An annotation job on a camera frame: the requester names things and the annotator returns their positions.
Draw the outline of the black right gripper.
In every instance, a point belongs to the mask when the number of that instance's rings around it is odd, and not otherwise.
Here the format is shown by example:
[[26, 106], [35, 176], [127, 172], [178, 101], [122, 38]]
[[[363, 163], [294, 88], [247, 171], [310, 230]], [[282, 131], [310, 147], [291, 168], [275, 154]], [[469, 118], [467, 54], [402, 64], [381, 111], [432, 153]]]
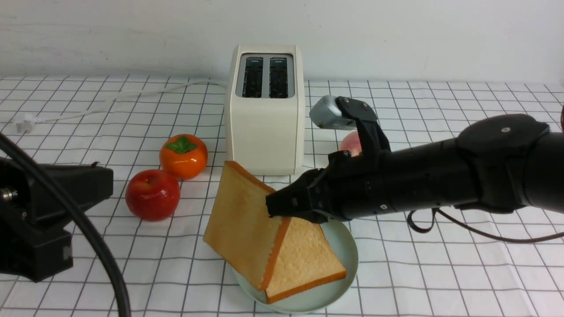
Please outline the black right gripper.
[[376, 156], [330, 155], [327, 167], [304, 172], [293, 183], [266, 196], [270, 217], [300, 218], [312, 223], [351, 221], [389, 214], [384, 171], [390, 151]]

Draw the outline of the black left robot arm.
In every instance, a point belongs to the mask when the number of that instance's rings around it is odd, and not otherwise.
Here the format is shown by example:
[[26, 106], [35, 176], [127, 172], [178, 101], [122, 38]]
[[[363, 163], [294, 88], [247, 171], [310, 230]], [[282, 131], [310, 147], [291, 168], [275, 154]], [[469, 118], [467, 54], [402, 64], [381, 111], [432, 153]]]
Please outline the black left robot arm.
[[[81, 213], [113, 195], [114, 173], [91, 165], [42, 168], [78, 204]], [[14, 161], [0, 161], [0, 272], [40, 282], [73, 267], [72, 218]]]

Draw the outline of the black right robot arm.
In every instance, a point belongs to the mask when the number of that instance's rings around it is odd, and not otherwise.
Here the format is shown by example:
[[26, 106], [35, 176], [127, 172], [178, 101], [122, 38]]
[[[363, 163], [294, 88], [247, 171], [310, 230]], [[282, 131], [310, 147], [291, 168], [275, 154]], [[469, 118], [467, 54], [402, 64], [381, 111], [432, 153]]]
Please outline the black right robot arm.
[[443, 206], [506, 214], [563, 212], [563, 134], [527, 114], [477, 121], [455, 138], [391, 152], [377, 123], [356, 121], [359, 156], [330, 155], [268, 195], [271, 216], [324, 223]]

